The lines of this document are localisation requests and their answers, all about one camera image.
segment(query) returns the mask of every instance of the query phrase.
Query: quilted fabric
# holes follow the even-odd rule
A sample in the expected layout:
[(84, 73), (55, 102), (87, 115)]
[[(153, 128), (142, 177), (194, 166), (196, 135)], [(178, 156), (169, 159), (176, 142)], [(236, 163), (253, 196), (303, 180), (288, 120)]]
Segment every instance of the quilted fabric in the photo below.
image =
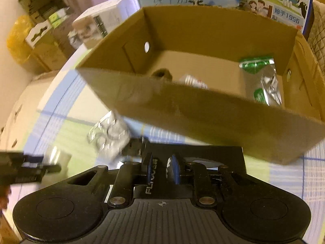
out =
[(325, 4), (313, 0), (313, 8), (315, 20), (308, 37), (308, 44), (325, 75)]

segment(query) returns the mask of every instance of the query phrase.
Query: cartoon children illustration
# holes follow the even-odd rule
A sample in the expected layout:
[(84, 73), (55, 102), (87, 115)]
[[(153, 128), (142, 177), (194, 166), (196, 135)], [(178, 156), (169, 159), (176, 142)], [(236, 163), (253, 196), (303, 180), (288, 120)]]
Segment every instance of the cartoon children illustration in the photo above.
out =
[(257, 9), (257, 14), (265, 17), (268, 15), (268, 8), (265, 7), (265, 2), (263, 0), (257, 1), (256, 9)]
[(257, 13), (257, 4), (254, 0), (249, 1), (249, 5), (251, 6), (251, 11), (253, 13)]

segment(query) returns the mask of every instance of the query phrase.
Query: silver bolt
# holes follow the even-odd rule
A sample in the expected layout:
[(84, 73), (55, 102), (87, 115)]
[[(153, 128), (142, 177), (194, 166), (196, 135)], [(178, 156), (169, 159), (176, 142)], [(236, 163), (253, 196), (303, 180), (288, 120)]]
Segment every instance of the silver bolt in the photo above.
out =
[(120, 197), (120, 196), (116, 196), (113, 197), (109, 200), (113, 205), (122, 205), (125, 203), (125, 198), (124, 197)]
[(203, 205), (212, 205), (215, 202), (215, 200), (210, 196), (204, 196), (199, 199), (199, 202)]

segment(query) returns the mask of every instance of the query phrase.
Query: white wall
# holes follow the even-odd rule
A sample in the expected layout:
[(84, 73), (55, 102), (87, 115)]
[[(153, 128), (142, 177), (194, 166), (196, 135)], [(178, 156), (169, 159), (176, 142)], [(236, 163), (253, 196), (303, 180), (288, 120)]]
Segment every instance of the white wall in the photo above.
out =
[(13, 60), (6, 45), (12, 25), (23, 14), (17, 0), (0, 0), (0, 128), (33, 76)]

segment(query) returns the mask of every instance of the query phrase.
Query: silver foil package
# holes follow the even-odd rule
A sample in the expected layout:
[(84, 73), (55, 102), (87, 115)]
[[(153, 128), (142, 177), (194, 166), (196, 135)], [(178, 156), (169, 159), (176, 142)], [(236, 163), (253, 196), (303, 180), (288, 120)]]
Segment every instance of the silver foil package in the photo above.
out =
[(243, 70), (246, 96), (270, 106), (281, 106), (274, 59), (270, 57), (244, 59), (239, 63)]

